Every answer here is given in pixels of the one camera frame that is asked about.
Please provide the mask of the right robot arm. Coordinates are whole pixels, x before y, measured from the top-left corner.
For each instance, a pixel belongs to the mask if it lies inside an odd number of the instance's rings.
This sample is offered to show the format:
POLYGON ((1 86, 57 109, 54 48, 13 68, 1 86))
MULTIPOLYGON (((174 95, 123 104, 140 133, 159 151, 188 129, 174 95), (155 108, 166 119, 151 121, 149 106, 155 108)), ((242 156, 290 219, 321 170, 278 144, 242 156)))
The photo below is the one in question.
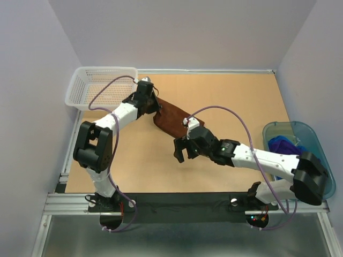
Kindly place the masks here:
POLYGON ((174 140, 174 157, 184 162, 185 149, 189 159, 201 155, 212 162, 234 168, 248 168, 280 177, 277 181, 254 183, 247 195, 247 204, 258 209, 271 202, 297 199, 319 206, 329 178, 328 171, 311 152, 285 155, 250 149, 247 145, 230 139, 218 139, 213 133, 198 126, 174 140))

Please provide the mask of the brown towel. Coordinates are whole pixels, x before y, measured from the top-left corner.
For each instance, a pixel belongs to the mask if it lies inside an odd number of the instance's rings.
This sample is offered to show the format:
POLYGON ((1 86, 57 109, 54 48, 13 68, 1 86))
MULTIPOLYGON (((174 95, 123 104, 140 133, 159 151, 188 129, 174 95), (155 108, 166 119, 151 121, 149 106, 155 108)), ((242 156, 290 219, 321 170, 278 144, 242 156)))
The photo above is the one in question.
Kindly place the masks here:
POLYGON ((174 139, 186 138, 187 128, 183 125, 183 120, 190 114, 161 98, 158 100, 162 108, 154 115, 154 124, 174 139))

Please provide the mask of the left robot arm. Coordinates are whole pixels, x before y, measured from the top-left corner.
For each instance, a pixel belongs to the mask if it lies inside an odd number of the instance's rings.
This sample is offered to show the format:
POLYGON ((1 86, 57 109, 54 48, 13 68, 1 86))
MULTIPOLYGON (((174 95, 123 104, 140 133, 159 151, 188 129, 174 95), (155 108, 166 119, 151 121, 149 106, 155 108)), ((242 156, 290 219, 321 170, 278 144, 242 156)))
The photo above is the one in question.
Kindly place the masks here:
POLYGON ((109 111, 109 114, 94 122, 82 122, 73 159, 87 171, 94 184, 94 196, 86 198, 89 203, 108 211, 122 206, 117 185, 110 177, 110 166, 117 149, 120 129, 142 115, 160 109, 154 85, 149 77, 144 77, 137 82, 136 91, 124 99, 115 110, 109 111))

